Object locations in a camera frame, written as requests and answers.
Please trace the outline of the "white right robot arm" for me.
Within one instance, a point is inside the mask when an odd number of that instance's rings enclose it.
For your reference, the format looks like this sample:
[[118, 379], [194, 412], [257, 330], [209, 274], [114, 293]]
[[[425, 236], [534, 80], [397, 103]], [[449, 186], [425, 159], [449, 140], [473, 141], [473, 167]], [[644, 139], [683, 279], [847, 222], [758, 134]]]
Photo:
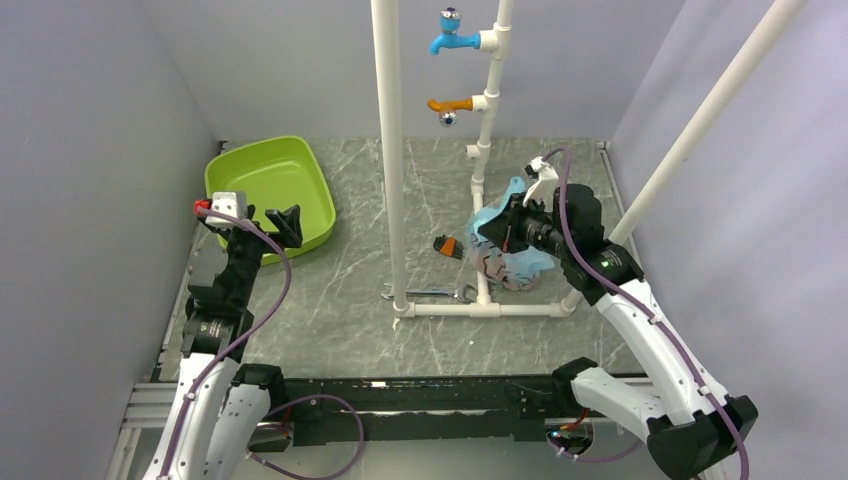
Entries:
[[604, 236], [602, 207], [591, 188], [569, 184], [555, 206], [518, 191], [483, 211], [471, 232], [504, 254], [543, 253], [625, 341], [651, 380], [653, 396], [581, 357], [553, 374], [551, 401], [574, 415], [594, 410], [639, 438], [670, 479], [696, 479], [736, 454], [749, 475], [744, 440], [759, 413], [747, 396], [732, 396], [696, 359], [658, 306], [632, 255]]

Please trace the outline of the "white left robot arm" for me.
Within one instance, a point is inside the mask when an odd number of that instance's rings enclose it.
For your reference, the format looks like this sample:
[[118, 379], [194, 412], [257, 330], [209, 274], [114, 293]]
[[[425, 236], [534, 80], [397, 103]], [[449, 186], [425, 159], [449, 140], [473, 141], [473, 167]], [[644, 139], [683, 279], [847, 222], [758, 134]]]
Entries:
[[204, 199], [199, 222], [227, 241], [222, 267], [190, 276], [179, 376], [162, 436], [144, 473], [147, 479], [227, 479], [257, 424], [287, 406], [280, 368], [242, 361], [247, 341], [269, 316], [255, 318], [248, 304], [262, 258], [303, 243], [301, 208], [268, 209], [274, 229], [254, 221], [252, 205]]

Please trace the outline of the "light blue printed plastic bag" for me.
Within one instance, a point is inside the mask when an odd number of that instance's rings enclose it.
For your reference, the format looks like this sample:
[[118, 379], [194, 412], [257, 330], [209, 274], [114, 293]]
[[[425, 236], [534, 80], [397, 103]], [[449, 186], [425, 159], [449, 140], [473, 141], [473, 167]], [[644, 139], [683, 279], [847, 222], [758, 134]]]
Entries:
[[554, 259], [533, 247], [519, 253], [506, 253], [501, 244], [481, 233], [480, 227], [504, 210], [504, 203], [512, 194], [525, 196], [527, 186], [520, 176], [514, 176], [499, 200], [482, 207], [466, 224], [465, 232], [470, 243], [469, 256], [476, 269], [492, 284], [510, 291], [532, 289], [545, 271], [555, 267]]

